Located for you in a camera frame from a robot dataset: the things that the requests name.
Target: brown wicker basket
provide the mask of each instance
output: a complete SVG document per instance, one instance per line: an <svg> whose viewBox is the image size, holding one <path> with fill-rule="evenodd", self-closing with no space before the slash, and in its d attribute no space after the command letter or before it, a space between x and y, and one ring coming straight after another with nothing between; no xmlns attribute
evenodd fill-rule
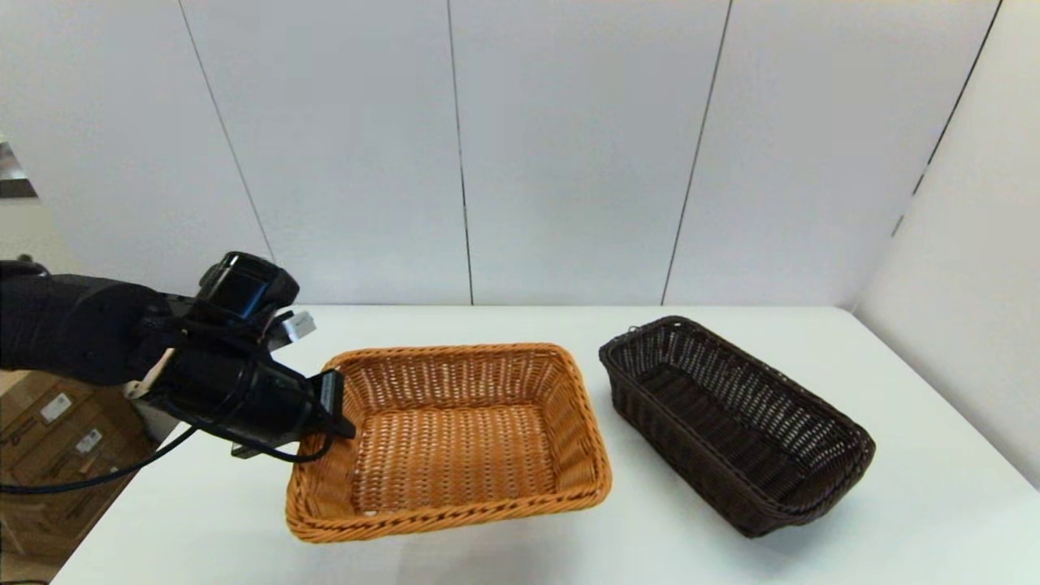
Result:
<svg viewBox="0 0 1040 585"><path fill-rule="evenodd" d="M641 327L599 355L617 411L745 536L822 516L874 457L844 414L687 319Z"/></svg>
<svg viewBox="0 0 1040 585"><path fill-rule="evenodd" d="M610 468L571 355L549 344L340 354L358 427L296 464L286 518L302 540L364 540L589 508ZM301 454L318 449L309 437Z"/></svg>

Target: white wall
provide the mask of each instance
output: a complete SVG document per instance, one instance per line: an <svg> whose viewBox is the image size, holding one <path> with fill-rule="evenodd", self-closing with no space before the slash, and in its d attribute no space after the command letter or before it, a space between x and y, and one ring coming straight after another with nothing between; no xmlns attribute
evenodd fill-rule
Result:
<svg viewBox="0 0 1040 585"><path fill-rule="evenodd" d="M656 304L726 0L453 0L477 304Z"/></svg>
<svg viewBox="0 0 1040 585"><path fill-rule="evenodd" d="M87 274L193 294L267 255L177 2L0 3L0 124Z"/></svg>
<svg viewBox="0 0 1040 585"><path fill-rule="evenodd" d="M734 0L667 304L851 307L996 0Z"/></svg>
<svg viewBox="0 0 1040 585"><path fill-rule="evenodd" d="M469 304L446 2L184 9L301 302Z"/></svg>
<svg viewBox="0 0 1040 585"><path fill-rule="evenodd" d="M165 290L848 305L994 2L7 0L0 120L82 270Z"/></svg>
<svg viewBox="0 0 1040 585"><path fill-rule="evenodd" d="M79 271L51 210L38 199L0 199L0 260L29 254L52 274Z"/></svg>
<svg viewBox="0 0 1040 585"><path fill-rule="evenodd" d="M1040 487L1038 31L1005 0L856 315Z"/></svg>

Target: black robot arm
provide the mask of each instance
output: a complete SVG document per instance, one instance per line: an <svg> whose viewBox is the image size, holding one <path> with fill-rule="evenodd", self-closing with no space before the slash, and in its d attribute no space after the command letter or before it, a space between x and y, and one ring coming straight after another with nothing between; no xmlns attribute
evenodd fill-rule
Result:
<svg viewBox="0 0 1040 585"><path fill-rule="evenodd" d="M233 454L287 461L324 454L355 430L342 415L342 377L305 378L275 361L300 289L284 270L230 252L200 281L196 298L78 275L31 261L0 262L0 367L41 370L96 384L145 380L140 397L203 431L232 440ZM324 433L321 451L276 448Z"/></svg>

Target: basket rim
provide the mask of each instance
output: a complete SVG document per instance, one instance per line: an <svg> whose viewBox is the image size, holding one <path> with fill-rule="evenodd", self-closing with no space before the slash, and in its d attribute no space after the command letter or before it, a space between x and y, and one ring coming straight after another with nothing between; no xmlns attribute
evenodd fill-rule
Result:
<svg viewBox="0 0 1040 585"><path fill-rule="evenodd" d="M810 505L803 506L790 506L784 504L777 500L776 498L770 495L757 484L751 481L747 475L735 467L729 459L724 456L719 450L711 444L710 441L704 439L696 430L690 428L685 423L679 419L667 406L665 406L656 397L651 395L643 387L643 385L633 376L628 374L621 365L616 361L613 353L618 351L622 346L628 345L636 341L639 338L646 336L657 329L662 327L680 325L687 329L693 329L694 331L704 333L708 337L712 338L714 342L718 342L723 349L734 353L738 357L748 360L752 365L761 368L768 376L770 376L774 381L778 382L783 386L788 392L794 397L800 399L804 405L810 406L815 410L823 410L827 416L832 417L835 422L841 425L842 429L847 431L851 438L856 442L857 449L856 457L852 459L849 463L842 466L842 479L835 485L832 489L823 493L818 499L816 499ZM648 323L642 327L634 327L628 332L618 335L617 337L610 339L604 344L599 351L600 362L606 367L607 373L610 377L617 377L623 381L627 386L635 389L640 398L649 403L664 414L667 419L676 426L676 428L685 436L690 437L698 447L703 449L710 459L721 465L728 474L734 477L737 481L735 482L735 487L739 489L746 497L756 501L761 508L772 512L778 518L790 518L790 517L805 517L812 516L822 508L826 508L831 504L831 497L835 493L843 493L848 487L859 481L862 474L856 473L857 469L865 468L874 458L874 453L876 446L874 439L861 426L852 421L848 415L842 413L840 410L836 409L834 406L829 404L824 399L817 397L816 395L810 392L804 386L791 380L783 373L779 372L775 367L769 365L762 360L750 355L748 352L736 347L729 340L725 339L718 333L711 331L710 329L704 327L703 325L681 315L669 315L660 317L656 321Z"/></svg>
<svg viewBox="0 0 1040 585"><path fill-rule="evenodd" d="M523 498L513 498L494 500L487 502L475 502L460 506L425 506L410 510L398 510L388 513L380 513L371 516L354 515L339 518L315 516L307 511L304 494L309 493L309 482L312 478L306 474L302 467L305 464L293 464L289 483L286 488L286 522L289 530L298 538L308 541L330 541L326 538L314 538L308 534L312 530L324 530L330 532L347 531L378 531L376 534L364 536L372 538L375 536L405 534L412 532L407 530L408 526L420 525L428 526L437 520L450 518L462 518L474 515L488 515L506 510L535 509L531 514L538 513L542 508L549 508L546 511L571 511L589 508L599 504L606 499L610 490L613 477L609 461L606 457L606 448L603 444L602 435L599 431L589 392L586 389L581 372L574 360L574 357L563 347L550 342L523 342L523 344L477 344L465 346L421 346L421 347L390 347L350 350L340 353L331 358L322 371L335 368L348 361L357 361L372 357L410 357L416 355L495 355L510 353L530 353L547 352L553 354L561 360L566 375L572 382L574 398L577 401L577 411L586 429L586 438L590 444L590 459L593 467L593 478L589 485L572 487L554 493L541 493L525 495ZM305 454L318 447L318 438L307 437L301 441L298 453ZM531 514L517 514L520 517ZM467 523L454 523L451 526L464 526Z"/></svg>

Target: white table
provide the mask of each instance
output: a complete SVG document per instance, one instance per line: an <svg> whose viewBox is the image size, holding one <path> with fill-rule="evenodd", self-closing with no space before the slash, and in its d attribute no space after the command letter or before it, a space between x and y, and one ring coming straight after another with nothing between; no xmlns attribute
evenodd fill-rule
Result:
<svg viewBox="0 0 1040 585"><path fill-rule="evenodd" d="M285 527L290 466L233 459L227 442L200 434L138 474L56 585L1040 583L1040 493L838 309L305 308L318 331L276 357L308 375L364 347L553 341L569 349L606 442L610 494L580 512L306 544ZM746 539L615 413L599 347L665 314L699 321L870 432L874 464L830 514Z"/></svg>

